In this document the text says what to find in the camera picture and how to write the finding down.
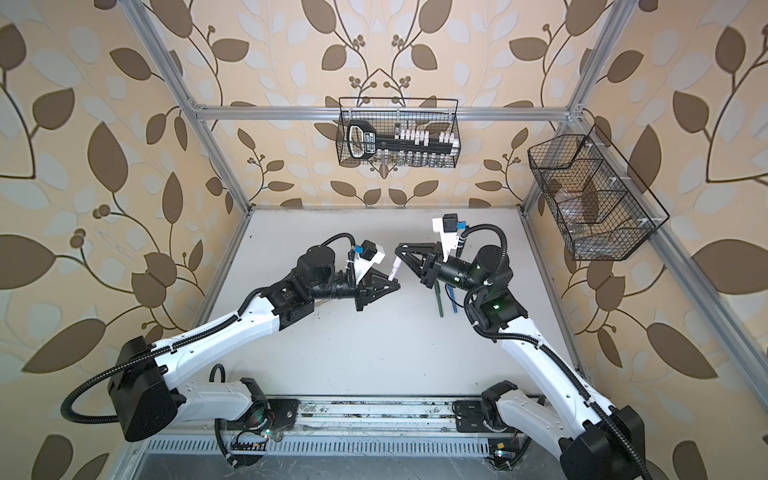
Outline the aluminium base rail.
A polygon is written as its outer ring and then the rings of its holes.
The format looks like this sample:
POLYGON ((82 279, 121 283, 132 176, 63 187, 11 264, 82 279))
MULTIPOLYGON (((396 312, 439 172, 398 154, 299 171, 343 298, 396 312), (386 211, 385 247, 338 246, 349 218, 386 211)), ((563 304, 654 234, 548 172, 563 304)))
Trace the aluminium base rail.
POLYGON ((299 397, 291 430, 215 431, 202 425, 170 428, 140 443, 144 455, 203 455, 254 461, 263 457, 472 458, 509 463, 525 445, 512 435, 459 433, 451 406, 483 397, 299 397))

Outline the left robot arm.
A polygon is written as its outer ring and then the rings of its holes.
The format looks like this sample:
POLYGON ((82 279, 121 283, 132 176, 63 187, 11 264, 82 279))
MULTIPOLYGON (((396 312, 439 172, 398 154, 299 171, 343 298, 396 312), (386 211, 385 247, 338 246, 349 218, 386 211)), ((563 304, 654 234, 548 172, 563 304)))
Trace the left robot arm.
POLYGON ((357 311, 396 292, 396 280, 377 270, 384 249, 352 244, 345 269, 335 268, 329 242, 310 247, 280 281, 252 290, 233 312, 177 336, 123 345, 117 364, 76 387, 62 401, 62 417, 76 424, 120 425, 129 442, 148 439, 186 421, 256 420, 267 400, 255 380, 197 385, 193 376, 246 344, 309 316, 317 300, 350 299, 357 311))

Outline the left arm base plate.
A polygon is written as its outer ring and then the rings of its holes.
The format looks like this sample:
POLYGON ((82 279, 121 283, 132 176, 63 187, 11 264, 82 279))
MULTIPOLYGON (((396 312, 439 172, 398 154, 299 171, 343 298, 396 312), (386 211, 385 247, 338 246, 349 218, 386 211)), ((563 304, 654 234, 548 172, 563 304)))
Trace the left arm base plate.
POLYGON ((217 426, 228 431, 291 430, 298 418, 299 400, 271 398, 257 402, 236 420, 218 420, 217 426))

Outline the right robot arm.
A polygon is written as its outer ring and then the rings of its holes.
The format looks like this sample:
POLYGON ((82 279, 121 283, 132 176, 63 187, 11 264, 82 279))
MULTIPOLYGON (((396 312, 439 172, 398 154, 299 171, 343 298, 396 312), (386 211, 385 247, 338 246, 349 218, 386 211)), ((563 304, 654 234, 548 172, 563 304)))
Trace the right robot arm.
POLYGON ((492 224, 433 221, 434 243, 401 243, 398 260, 422 284, 464 291, 462 309, 481 337, 497 342, 548 400, 541 405, 510 382, 483 394, 488 428, 522 431, 555 457, 569 479, 648 479, 645 425, 630 406, 617 408, 571 367, 512 294, 508 240, 492 224))

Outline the green pen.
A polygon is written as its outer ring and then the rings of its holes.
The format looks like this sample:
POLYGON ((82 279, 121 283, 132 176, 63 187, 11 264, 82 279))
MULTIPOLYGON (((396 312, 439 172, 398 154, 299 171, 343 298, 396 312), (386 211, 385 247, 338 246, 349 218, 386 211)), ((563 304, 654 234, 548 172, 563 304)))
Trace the green pen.
POLYGON ((444 318, 444 309, 442 304, 441 289, 438 281, 435 281, 433 291, 436 297, 436 303, 438 308, 438 315, 440 318, 444 318))

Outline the black tool with sockets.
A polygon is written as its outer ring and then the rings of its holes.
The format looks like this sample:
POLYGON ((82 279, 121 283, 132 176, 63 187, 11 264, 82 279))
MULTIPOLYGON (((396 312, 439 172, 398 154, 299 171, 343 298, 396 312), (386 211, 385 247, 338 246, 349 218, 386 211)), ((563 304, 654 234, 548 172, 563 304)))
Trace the black tool with sockets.
POLYGON ((352 120, 345 127, 343 142, 355 159, 369 160, 379 154, 400 154, 405 158, 418 154, 427 158, 458 157, 461 143, 453 132, 432 134, 428 130, 396 126, 389 134, 376 130, 365 120, 352 120))

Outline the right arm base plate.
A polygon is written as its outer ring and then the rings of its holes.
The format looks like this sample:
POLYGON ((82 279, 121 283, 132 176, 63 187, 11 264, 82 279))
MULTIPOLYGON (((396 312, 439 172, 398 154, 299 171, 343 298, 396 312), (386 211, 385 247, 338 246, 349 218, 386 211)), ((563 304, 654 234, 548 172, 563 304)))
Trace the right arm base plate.
POLYGON ((521 430, 518 425, 506 423, 502 414, 511 419, 513 406, 513 402, 509 400, 456 400, 452 403, 451 410, 455 428, 459 433, 512 435, 521 433, 521 430))

